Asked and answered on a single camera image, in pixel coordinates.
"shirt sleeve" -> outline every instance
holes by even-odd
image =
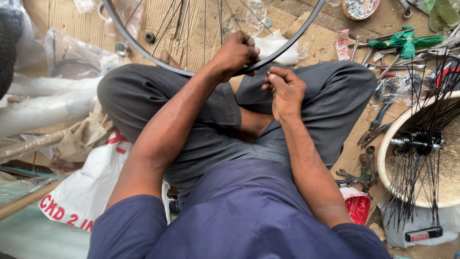
[[[379,237],[365,226],[354,223],[344,223],[334,226],[332,230],[335,231],[345,243],[353,248],[353,250],[361,254],[363,258],[391,258]]]
[[[157,197],[142,194],[121,200],[94,222],[87,258],[144,258],[166,226]]]

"bare foot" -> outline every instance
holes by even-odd
[[[240,130],[259,137],[260,134],[275,119],[271,114],[252,112],[245,108],[239,107],[241,111],[241,128]]]
[[[180,68],[179,64],[171,57],[169,52],[166,49],[163,49],[160,54],[159,60],[165,64],[173,66],[175,68]]]

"navy blue shirt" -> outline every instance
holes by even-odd
[[[211,169],[181,209],[167,226],[154,196],[117,202],[95,221],[88,258],[390,258],[370,229],[315,219],[292,175],[265,160]]]

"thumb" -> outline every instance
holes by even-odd
[[[277,89],[286,88],[288,86],[288,84],[286,84],[286,81],[284,81],[282,77],[275,74],[269,74],[268,80]]]

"black rim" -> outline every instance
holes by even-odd
[[[294,36],[286,42],[281,48],[279,48],[276,52],[274,52],[272,55],[268,56],[264,60],[261,60],[252,66],[248,66],[245,68],[242,68],[239,70],[234,76],[240,76],[247,74],[249,72],[252,72],[254,70],[257,70],[261,68],[262,66],[270,63],[271,61],[275,60],[277,57],[279,57],[281,54],[283,54],[288,48],[290,48],[299,38],[302,36],[302,34],[307,30],[307,28],[310,26],[310,24],[313,22],[313,20],[316,18],[318,15],[320,9],[324,5],[324,2],[326,0],[318,0],[315,9],[311,12],[310,16],[308,19],[305,21],[304,25],[294,34]],[[170,66],[168,64],[165,64],[158,60],[157,58],[153,57],[150,55],[150,53],[145,50],[142,46],[139,45],[139,43],[134,39],[131,34],[128,33],[126,28],[123,25],[123,22],[120,19],[120,16],[116,12],[116,9],[114,7],[114,4],[112,0],[103,0],[104,2],[104,7],[109,13],[110,17],[112,18],[115,26],[118,28],[118,30],[121,32],[121,34],[126,38],[126,41],[131,44],[139,53],[141,53],[143,56],[145,56],[148,60],[155,62],[158,66],[168,69],[172,72],[178,73],[180,75],[186,76],[186,77],[192,77],[195,75],[194,72],[191,71],[185,71],[179,68],[175,68],[173,66]]]

